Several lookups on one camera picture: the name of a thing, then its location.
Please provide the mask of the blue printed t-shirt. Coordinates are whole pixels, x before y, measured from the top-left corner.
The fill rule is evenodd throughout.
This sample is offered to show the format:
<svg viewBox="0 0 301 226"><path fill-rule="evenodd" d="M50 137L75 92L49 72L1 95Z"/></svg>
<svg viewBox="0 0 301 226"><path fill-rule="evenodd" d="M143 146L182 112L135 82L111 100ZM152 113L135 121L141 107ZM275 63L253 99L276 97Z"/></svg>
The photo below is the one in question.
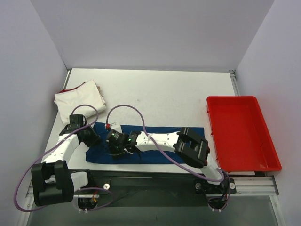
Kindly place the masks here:
<svg viewBox="0 0 301 226"><path fill-rule="evenodd" d="M143 131L142 126L135 125L121 125L122 131L126 134L129 134L132 131ZM205 129L203 127L189 127L199 135L205 137ZM113 159L109 155L109 149L106 144L106 137L108 135L108 130L105 128L105 123L96 122L93 126L94 131L101 138L101 143L99 145L90 147L86 151L86 161L89 163L95 164L172 164L162 153L156 148L153 144L147 149L143 148L143 152L140 153L141 158L135 153L133 155L128 155L120 159ZM174 133L180 131L181 127L148 127L146 130L148 133ZM184 160L178 156L174 151L164 151L170 158L175 160L179 164L184 164Z"/></svg>

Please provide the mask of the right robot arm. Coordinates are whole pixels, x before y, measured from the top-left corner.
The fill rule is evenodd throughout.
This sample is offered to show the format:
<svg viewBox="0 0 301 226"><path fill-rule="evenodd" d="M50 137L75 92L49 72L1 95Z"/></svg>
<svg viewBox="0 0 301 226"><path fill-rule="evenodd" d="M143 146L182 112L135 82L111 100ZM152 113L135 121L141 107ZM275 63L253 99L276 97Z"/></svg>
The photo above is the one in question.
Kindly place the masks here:
<svg viewBox="0 0 301 226"><path fill-rule="evenodd" d="M112 154L122 152L141 156L143 152L159 151L171 163L186 172L206 180L210 190L219 192L225 187L225 176L210 154L208 141L191 128L181 128L173 133L146 133L132 131L130 134L111 129L106 137L109 151ZM182 166L173 160L168 153L179 156L186 165L200 169L201 174Z"/></svg>

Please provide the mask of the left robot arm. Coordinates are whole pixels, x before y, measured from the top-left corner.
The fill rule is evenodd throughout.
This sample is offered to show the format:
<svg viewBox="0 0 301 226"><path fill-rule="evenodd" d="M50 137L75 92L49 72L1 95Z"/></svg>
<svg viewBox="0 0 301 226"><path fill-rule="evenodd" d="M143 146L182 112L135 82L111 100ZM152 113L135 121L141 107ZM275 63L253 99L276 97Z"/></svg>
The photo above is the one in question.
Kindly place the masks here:
<svg viewBox="0 0 301 226"><path fill-rule="evenodd" d="M81 143L94 147L102 140L87 125L85 116L73 114L69 120L70 123L59 134L58 147L31 169L34 203L38 207L71 202L76 191L89 194L95 189L91 172L83 170L71 173L68 162Z"/></svg>

